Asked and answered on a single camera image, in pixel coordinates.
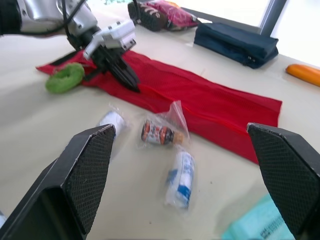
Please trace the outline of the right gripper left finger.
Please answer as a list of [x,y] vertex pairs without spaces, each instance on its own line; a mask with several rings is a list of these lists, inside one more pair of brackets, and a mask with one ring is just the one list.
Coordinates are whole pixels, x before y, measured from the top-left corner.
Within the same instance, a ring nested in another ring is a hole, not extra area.
[[1,226],[1,239],[86,239],[105,189],[115,136],[113,124],[74,135]]

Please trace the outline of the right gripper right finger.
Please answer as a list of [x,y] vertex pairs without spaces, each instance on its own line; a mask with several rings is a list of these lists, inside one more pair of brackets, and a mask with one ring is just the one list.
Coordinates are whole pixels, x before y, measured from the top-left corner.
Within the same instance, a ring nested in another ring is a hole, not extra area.
[[296,240],[320,238],[320,154],[300,134],[249,123],[263,182]]

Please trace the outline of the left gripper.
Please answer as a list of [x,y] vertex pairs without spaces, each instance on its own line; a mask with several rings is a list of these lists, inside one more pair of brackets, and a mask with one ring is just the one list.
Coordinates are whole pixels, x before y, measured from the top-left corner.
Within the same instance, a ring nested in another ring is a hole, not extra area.
[[125,53],[122,48],[106,48],[99,46],[91,55],[91,60],[98,70],[105,73],[110,70],[110,66]]

